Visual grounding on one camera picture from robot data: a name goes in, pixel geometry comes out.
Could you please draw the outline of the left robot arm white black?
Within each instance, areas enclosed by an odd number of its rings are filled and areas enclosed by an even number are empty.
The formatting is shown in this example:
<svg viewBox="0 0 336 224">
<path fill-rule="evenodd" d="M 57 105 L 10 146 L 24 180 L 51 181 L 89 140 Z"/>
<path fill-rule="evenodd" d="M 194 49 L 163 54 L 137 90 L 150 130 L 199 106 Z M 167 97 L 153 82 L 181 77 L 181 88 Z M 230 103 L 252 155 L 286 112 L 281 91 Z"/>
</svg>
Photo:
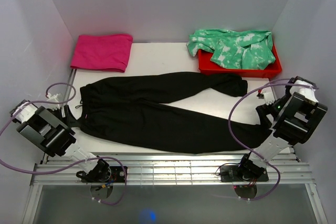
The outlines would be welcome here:
<svg viewBox="0 0 336 224">
<path fill-rule="evenodd" d="M 84 183 L 106 182 L 111 177 L 109 164 L 85 151 L 77 142 L 75 132 L 67 126 L 59 110 L 36 106 L 27 100 L 10 111 L 17 132 L 51 157 L 67 157 L 78 162 L 76 176 Z"/>
</svg>

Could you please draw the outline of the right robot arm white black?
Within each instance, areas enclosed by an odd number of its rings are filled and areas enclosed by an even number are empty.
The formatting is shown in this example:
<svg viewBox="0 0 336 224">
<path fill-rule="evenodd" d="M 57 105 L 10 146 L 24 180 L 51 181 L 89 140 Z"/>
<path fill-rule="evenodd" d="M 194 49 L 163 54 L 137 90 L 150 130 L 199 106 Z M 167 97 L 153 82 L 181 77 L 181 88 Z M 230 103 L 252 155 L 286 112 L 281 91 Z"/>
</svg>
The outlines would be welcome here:
<svg viewBox="0 0 336 224">
<path fill-rule="evenodd" d="M 315 83 L 297 76 L 285 85 L 282 98 L 256 108 L 273 137 L 243 156 L 237 167 L 240 179 L 257 180 L 277 154 L 287 147 L 304 144 L 312 136 L 328 110 L 317 100 L 317 89 Z"/>
</svg>

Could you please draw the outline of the black trousers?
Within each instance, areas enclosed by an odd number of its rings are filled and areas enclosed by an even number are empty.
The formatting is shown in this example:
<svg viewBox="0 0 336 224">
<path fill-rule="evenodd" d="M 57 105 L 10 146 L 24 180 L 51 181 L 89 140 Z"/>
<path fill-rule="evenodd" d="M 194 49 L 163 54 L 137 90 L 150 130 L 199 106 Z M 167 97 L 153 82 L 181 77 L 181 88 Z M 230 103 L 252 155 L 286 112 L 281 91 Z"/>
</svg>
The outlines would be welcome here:
<svg viewBox="0 0 336 224">
<path fill-rule="evenodd" d="M 103 140 L 173 153 L 255 148 L 271 135 L 265 121 L 230 122 L 171 106 L 206 89 L 241 97 L 247 88 L 245 80 L 229 73 L 105 78 L 80 88 L 80 130 Z"/>
</svg>

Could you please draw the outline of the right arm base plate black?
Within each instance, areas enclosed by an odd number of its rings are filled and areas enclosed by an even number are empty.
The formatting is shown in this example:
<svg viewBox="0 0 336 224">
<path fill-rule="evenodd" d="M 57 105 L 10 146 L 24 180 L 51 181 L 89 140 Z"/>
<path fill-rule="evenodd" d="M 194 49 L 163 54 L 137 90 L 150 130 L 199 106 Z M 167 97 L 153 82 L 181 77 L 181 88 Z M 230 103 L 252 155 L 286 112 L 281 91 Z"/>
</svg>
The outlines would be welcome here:
<svg viewBox="0 0 336 224">
<path fill-rule="evenodd" d="M 259 178 L 244 177 L 237 172 L 238 165 L 224 165 L 219 168 L 221 182 L 268 182 L 267 173 L 262 174 Z"/>
</svg>

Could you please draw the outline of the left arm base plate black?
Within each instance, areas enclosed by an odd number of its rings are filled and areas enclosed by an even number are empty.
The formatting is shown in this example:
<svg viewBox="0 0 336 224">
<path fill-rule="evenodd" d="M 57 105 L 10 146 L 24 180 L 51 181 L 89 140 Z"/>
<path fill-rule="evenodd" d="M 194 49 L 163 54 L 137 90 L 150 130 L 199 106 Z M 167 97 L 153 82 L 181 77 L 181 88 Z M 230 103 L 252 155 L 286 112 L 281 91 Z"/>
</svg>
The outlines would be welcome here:
<svg viewBox="0 0 336 224">
<path fill-rule="evenodd" d="M 97 175 L 96 177 L 90 177 L 84 171 L 77 172 L 76 177 L 83 183 L 124 183 L 127 172 L 127 166 L 124 168 L 121 166 L 110 166 L 105 173 Z"/>
</svg>

